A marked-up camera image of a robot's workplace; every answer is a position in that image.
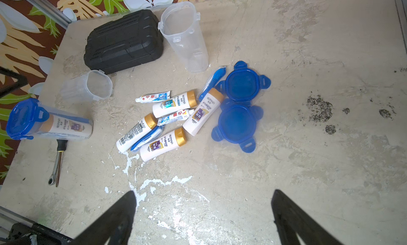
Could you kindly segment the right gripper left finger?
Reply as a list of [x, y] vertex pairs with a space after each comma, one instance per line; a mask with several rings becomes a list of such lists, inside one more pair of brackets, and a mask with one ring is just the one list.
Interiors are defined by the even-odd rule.
[[72, 245], [126, 245], [128, 244], [137, 200], [128, 191], [86, 230], [78, 235]]

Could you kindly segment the toothpaste tube top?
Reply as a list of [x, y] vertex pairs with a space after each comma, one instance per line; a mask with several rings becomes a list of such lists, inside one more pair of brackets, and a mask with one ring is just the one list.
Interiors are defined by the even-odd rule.
[[138, 103], [142, 103], [142, 104], [152, 103], [152, 102], [163, 102], [163, 101], [166, 101], [171, 98], [170, 93], [171, 93], [171, 91], [147, 94], [147, 95], [143, 95], [139, 98], [136, 98], [135, 101]]

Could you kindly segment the white bottle barcode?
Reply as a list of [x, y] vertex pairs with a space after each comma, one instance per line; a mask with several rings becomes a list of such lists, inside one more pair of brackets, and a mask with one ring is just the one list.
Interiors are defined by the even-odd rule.
[[130, 129], [121, 139], [116, 142], [119, 152], [125, 153], [137, 141], [151, 132], [158, 124], [158, 119], [152, 114], [146, 115], [133, 128]]

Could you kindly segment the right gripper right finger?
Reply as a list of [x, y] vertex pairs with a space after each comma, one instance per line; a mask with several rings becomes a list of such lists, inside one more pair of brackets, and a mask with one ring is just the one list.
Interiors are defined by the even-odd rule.
[[279, 189], [273, 193], [271, 208], [281, 244], [299, 245], [300, 241], [306, 245], [342, 244]]

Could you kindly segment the white bottle purple label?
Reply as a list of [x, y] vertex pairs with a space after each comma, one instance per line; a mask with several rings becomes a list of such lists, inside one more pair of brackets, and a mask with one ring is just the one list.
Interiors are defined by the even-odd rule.
[[142, 160], [147, 162], [163, 153], [185, 145], [186, 142], [187, 138], [185, 131], [182, 127], [180, 127], [165, 134], [159, 139], [155, 139], [153, 142], [142, 146], [140, 149], [140, 155]]

